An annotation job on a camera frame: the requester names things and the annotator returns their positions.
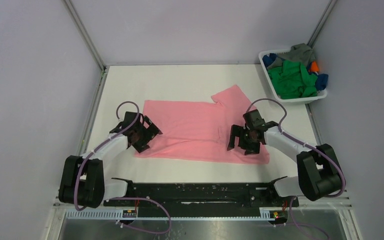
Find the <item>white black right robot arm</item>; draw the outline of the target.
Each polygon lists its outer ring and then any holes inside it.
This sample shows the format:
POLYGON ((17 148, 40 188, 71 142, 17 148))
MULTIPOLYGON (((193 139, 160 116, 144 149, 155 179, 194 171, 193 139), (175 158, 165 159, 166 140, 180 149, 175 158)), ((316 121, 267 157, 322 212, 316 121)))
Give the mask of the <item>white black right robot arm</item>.
POLYGON ((244 113, 243 119, 243 126, 231 126, 227 150, 239 147, 245 155, 256 155, 266 145, 282 152, 297 166, 296 176, 271 182, 273 188, 266 193, 271 205, 279 206, 292 196, 304 196, 316 201, 324 197, 337 197, 345 191, 344 174, 329 144, 312 146, 287 133, 280 123, 266 122, 258 110, 244 113))

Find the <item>pink t-shirt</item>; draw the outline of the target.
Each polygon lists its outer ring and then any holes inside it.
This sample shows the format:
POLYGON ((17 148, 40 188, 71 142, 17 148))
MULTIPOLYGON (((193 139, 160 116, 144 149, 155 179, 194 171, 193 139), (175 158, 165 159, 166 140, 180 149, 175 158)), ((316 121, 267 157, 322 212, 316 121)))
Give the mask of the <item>pink t-shirt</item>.
POLYGON ((232 125, 243 126, 242 115, 251 101, 239 86, 214 94, 212 102, 146 100, 143 113, 161 130, 149 149, 137 158, 164 158, 230 164, 265 165, 270 154, 245 155, 239 147, 228 150, 232 125))

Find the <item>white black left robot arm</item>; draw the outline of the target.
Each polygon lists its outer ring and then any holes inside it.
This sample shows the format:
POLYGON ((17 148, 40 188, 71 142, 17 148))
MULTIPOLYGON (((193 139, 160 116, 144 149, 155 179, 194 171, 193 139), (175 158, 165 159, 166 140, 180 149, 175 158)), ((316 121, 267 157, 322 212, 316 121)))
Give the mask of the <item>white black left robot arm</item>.
POLYGON ((58 200, 66 204, 77 204, 79 209, 97 208, 104 201, 114 198, 124 206, 132 204, 135 200, 133 182, 106 177, 105 168, 130 147, 137 153, 148 150, 149 143, 160 134, 161 130, 148 116, 127 111, 124 119, 109 132, 104 142, 90 153, 66 158, 58 200))

